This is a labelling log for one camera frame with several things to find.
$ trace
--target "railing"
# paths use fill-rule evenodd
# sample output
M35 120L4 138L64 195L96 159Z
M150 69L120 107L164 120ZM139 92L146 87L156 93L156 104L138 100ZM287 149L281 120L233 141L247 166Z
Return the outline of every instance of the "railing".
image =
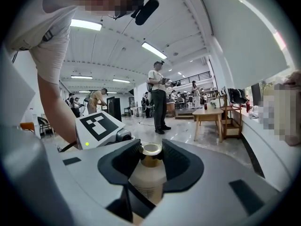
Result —
M188 78L181 79L181 80L178 80L175 82L180 82L181 85L185 85L185 84L192 83L193 81L202 81L202 80L210 79L211 77L212 76L211 76L210 72L208 71L208 72L193 75Z

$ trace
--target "wooden rack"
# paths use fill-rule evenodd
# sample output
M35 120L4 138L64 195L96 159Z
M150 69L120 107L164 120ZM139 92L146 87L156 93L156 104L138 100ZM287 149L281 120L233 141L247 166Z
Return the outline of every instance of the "wooden rack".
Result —
M224 100L224 106L221 109L225 112L225 118L222 119L222 134L223 138L228 137L237 137L240 138L241 129L242 129L242 114L241 114L241 104L239 107L228 105L227 96L221 96ZM232 118L232 111L239 111L239 123Z

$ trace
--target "small wooden table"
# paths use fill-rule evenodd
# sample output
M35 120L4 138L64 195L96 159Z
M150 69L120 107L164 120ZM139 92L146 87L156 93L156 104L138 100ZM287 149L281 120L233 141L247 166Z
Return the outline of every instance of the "small wooden table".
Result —
M223 113L222 109L213 108L209 105L207 110L202 108L192 113L196 117L196 132L194 135L194 141L196 141L198 138L198 127L199 125L201 125L202 121L215 121L215 124L217 122L217 126L218 126L219 139L220 142L222 142L222 126L221 126L222 113Z

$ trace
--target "orange chair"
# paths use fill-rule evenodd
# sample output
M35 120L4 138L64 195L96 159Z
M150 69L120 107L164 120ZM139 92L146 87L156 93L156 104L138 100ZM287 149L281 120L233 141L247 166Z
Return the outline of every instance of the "orange chair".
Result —
M32 130L34 132L34 124L33 124L33 122L20 123L20 127L23 130Z

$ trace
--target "glossy tiled floor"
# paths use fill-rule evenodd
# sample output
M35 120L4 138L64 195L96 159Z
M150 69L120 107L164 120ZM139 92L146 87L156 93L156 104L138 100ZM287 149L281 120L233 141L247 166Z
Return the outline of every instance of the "glossy tiled floor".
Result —
M172 127L166 131L165 135L155 133L154 119L142 117L122 117L122 122L126 124L125 129L132 132L136 138L143 142L161 143L163 138L185 142L209 150L227 154L238 160L244 166L252 169L252 164L247 151L240 139L228 138L223 142L218 141L218 131L214 121L202 122L198 130L198 140L194 141L195 122L193 120L175 120L166 118L167 126ZM64 148L68 143L60 136L46 136L42 139L44 143L51 143Z

